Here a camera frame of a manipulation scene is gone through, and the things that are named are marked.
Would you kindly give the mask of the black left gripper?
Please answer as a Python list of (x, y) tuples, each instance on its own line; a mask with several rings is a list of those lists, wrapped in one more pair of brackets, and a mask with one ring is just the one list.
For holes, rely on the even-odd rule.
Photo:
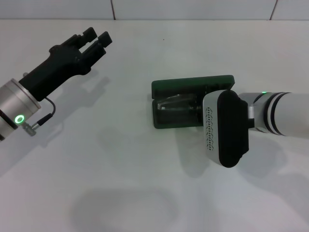
[(107, 31), (98, 36), (83, 53), (80, 48), (97, 38), (92, 27), (86, 29), (82, 35), (74, 35), (61, 45), (50, 48), (47, 60), (23, 77), (19, 83), (37, 100), (56, 90), (69, 78), (76, 75), (86, 75), (91, 67), (105, 54), (105, 48), (112, 43)]

